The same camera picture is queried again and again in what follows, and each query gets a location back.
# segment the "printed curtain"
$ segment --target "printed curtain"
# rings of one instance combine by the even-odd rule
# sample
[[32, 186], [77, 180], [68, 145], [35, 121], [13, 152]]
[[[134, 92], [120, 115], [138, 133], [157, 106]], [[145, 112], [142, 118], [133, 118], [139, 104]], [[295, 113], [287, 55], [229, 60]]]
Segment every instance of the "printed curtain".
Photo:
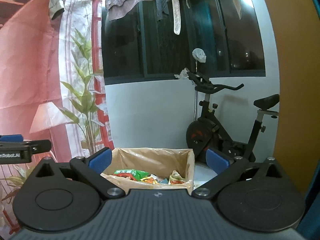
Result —
[[65, 0], [49, 18], [49, 0], [0, 0], [0, 135], [50, 139], [32, 163], [1, 165], [0, 239], [20, 228], [12, 201], [45, 156], [68, 162], [114, 148], [101, 54], [101, 1]]

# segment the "bolt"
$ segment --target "bolt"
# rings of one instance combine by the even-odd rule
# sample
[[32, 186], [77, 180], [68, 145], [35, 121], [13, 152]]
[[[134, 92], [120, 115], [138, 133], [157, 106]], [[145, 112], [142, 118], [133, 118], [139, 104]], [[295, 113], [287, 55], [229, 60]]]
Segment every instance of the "bolt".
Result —
[[205, 187], [199, 187], [195, 189], [195, 194], [198, 196], [206, 197], [210, 193], [210, 190]]
[[118, 187], [112, 187], [107, 190], [107, 193], [111, 196], [119, 196], [122, 192], [123, 190]]

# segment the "exercise bike seat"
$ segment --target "exercise bike seat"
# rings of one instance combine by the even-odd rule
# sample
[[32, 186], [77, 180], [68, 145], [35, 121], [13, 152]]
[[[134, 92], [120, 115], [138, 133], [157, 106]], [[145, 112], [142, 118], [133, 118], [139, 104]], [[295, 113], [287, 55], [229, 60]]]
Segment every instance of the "exercise bike seat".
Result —
[[279, 100], [280, 100], [280, 95], [274, 94], [274, 95], [266, 97], [266, 98], [261, 98], [261, 99], [255, 100], [253, 102], [253, 105], [260, 108], [263, 111], [266, 111], [266, 110], [270, 109], [271, 107], [275, 106], [276, 104], [278, 104]]

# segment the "window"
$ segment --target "window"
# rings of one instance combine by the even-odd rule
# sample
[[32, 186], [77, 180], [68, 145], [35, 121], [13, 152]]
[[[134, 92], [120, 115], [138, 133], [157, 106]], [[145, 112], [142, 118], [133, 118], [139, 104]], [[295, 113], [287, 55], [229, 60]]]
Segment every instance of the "window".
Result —
[[242, 1], [239, 20], [232, 0], [180, 1], [181, 32], [169, 16], [157, 20], [156, 1], [137, 4], [121, 19], [106, 20], [102, 2], [102, 59], [106, 84], [173, 79], [185, 67], [195, 70], [191, 52], [201, 48], [209, 77], [265, 76], [259, 26], [251, 0]]
[[239, 19], [232, 0], [190, 0], [192, 48], [202, 48], [210, 77], [265, 76], [260, 30], [251, 0], [241, 0]]

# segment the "exercise bike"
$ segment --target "exercise bike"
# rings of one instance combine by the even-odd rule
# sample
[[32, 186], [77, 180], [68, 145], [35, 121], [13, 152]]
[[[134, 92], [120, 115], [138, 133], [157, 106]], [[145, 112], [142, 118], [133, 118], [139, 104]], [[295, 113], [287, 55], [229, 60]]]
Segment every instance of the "exercise bike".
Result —
[[254, 105], [259, 108], [257, 118], [254, 121], [252, 132], [248, 143], [234, 141], [217, 117], [214, 115], [217, 104], [212, 104], [212, 111], [209, 110], [210, 96], [223, 89], [239, 90], [244, 87], [241, 84], [237, 87], [231, 87], [221, 84], [212, 84], [208, 78], [201, 73], [188, 72], [189, 79], [195, 83], [195, 90], [205, 93], [203, 101], [199, 102], [202, 106], [200, 117], [192, 122], [187, 129], [186, 139], [189, 148], [193, 149], [197, 161], [206, 163], [206, 151], [208, 148], [215, 148], [224, 155], [234, 158], [244, 157], [250, 162], [255, 162], [255, 156], [252, 152], [257, 141], [259, 132], [264, 132], [266, 127], [262, 125], [263, 116], [271, 115], [277, 118], [279, 113], [269, 109], [279, 102], [279, 94], [270, 97], [261, 98], [254, 101]]

